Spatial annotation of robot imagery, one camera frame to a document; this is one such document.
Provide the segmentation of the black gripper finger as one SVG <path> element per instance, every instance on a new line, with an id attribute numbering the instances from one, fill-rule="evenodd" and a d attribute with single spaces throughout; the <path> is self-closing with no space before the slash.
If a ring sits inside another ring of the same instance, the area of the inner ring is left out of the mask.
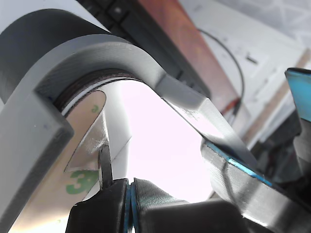
<path id="1" fill-rule="evenodd" d="M 224 200 L 189 203 L 150 181 L 131 183 L 131 205 L 137 233 L 246 233 L 239 209 Z"/>
<path id="2" fill-rule="evenodd" d="M 114 180 L 108 188 L 72 207 L 67 232 L 124 233 L 128 215 L 128 179 Z"/>

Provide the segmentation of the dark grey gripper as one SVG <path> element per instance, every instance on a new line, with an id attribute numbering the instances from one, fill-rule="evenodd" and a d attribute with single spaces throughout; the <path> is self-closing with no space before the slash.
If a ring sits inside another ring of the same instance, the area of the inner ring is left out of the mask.
<path id="1" fill-rule="evenodd" d="M 281 189 L 301 200 L 311 199 L 311 71 L 292 67 L 285 76 L 298 113 L 293 111 L 251 149 L 259 171 L 274 184 L 210 142 L 202 144 L 201 154 L 213 190 L 243 217 L 274 233 L 309 233 L 311 210 Z"/>

